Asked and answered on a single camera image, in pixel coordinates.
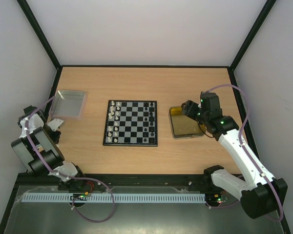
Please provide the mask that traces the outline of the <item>gold tin box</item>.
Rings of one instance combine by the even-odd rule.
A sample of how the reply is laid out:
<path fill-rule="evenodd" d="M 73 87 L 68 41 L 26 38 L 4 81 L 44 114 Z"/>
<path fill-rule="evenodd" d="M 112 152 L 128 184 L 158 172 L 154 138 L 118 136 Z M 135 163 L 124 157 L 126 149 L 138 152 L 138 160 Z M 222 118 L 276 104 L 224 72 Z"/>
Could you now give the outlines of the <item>gold tin box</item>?
<path fill-rule="evenodd" d="M 182 108 L 171 107 L 169 109 L 169 121 L 173 139 L 185 139 L 203 137 L 204 133 L 197 121 L 182 114 Z"/>

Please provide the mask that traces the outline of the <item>silver tin lid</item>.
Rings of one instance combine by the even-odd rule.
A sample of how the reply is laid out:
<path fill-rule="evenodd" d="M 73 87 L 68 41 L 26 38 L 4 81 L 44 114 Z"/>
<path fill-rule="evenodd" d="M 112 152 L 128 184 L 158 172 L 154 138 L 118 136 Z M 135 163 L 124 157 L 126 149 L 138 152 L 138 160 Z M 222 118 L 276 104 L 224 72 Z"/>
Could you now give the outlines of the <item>silver tin lid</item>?
<path fill-rule="evenodd" d="M 58 90 L 51 106 L 51 118 L 77 119 L 83 117 L 87 92 L 77 90 Z"/>

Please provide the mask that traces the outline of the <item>black silver chess board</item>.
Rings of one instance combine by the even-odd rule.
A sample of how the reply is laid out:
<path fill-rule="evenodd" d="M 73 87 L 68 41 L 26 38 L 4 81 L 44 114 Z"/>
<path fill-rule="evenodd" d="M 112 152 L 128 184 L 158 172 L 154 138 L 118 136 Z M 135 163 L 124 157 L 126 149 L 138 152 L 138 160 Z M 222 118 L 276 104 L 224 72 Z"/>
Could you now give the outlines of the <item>black silver chess board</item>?
<path fill-rule="evenodd" d="M 157 147 L 157 101 L 109 100 L 103 145 Z"/>

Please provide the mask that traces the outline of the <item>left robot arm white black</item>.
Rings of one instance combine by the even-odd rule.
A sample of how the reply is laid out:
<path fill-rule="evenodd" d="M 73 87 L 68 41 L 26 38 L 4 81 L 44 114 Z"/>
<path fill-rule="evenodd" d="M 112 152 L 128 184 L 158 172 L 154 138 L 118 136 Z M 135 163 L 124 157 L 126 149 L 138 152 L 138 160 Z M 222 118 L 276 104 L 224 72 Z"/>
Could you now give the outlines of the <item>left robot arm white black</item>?
<path fill-rule="evenodd" d="M 27 172 L 33 176 L 55 176 L 67 184 L 76 177 L 85 177 L 79 167 L 66 161 L 59 150 L 59 128 L 64 121 L 55 118 L 47 122 L 44 112 L 32 105 L 23 111 L 24 115 L 18 120 L 21 134 L 11 147 Z"/>

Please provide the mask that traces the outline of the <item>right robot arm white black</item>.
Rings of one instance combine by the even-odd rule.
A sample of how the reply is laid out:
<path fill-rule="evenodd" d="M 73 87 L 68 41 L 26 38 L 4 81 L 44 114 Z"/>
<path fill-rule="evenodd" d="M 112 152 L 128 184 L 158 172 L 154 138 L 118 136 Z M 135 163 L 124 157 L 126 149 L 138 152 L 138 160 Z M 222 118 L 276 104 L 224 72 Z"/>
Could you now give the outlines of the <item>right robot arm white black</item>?
<path fill-rule="evenodd" d="M 279 211 L 283 218 L 283 202 L 287 192 L 284 179 L 277 179 L 257 158 L 231 116 L 223 115 L 216 93 L 202 93 L 200 103 L 187 100 L 181 105 L 182 114 L 203 124 L 212 137 L 230 154 L 239 168 L 238 178 L 222 166 L 204 170 L 204 187 L 209 191 L 222 188 L 234 196 L 252 219 Z"/>

